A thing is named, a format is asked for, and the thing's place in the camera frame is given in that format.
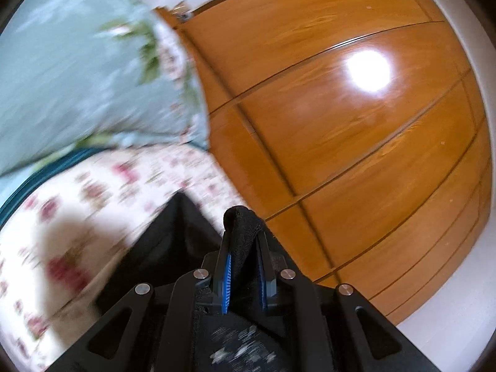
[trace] triangular cutout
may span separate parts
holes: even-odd
[[[131,308],[122,309],[89,341],[88,351],[111,360],[117,353],[131,313]]]
[[[376,360],[401,351],[401,345],[362,307],[358,307],[356,315],[365,333],[370,352]]]

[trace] teal trim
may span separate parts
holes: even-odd
[[[0,208],[0,229],[3,228],[8,219],[12,216],[14,211],[19,208],[23,201],[48,179],[103,150],[104,148],[81,148],[64,155],[62,158],[59,158],[34,172],[17,188],[12,196],[10,196]]]

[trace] black cloth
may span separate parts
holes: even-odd
[[[266,317],[260,307],[254,245],[257,233],[264,230],[269,250],[283,255],[289,267],[297,267],[265,222],[246,207],[228,209],[224,227],[232,257],[231,304],[228,314],[219,317],[202,315],[202,309],[197,308],[194,369],[290,371],[287,320]],[[185,194],[176,193],[116,268],[96,300],[97,307],[106,312],[138,283],[155,287],[174,283],[200,267],[203,257],[218,250],[221,241],[195,204]]]

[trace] silver screw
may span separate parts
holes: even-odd
[[[353,287],[349,284],[341,284],[338,288],[338,291],[341,295],[349,297],[349,295],[353,293]]]
[[[138,295],[145,295],[150,292],[150,286],[148,284],[138,284],[136,285],[135,292]]]
[[[198,268],[194,271],[193,275],[199,280],[204,280],[208,277],[208,270],[205,270],[204,268]]]
[[[294,277],[296,277],[296,273],[290,268],[285,268],[283,271],[281,271],[281,277],[285,280],[292,280]]]

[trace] light blue fabric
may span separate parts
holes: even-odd
[[[206,148],[207,137],[194,64],[138,0],[25,0],[0,35],[0,175],[82,139]]]

